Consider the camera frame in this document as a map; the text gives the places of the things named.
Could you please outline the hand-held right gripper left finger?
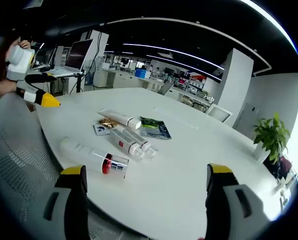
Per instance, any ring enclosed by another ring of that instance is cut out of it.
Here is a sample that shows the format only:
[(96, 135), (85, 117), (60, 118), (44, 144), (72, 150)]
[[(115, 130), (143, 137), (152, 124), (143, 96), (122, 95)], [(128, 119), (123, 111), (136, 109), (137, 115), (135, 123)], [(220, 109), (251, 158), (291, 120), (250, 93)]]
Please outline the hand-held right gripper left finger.
[(64, 169), (38, 200), (38, 239), (89, 239), (85, 165)]

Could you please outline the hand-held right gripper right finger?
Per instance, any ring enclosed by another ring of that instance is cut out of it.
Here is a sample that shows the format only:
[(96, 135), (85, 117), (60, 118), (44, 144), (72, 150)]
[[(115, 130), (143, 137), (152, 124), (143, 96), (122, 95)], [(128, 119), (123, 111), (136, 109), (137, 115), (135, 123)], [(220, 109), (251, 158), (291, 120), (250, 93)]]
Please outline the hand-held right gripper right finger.
[(262, 200), (225, 165), (207, 165), (206, 240), (258, 240), (270, 220)]

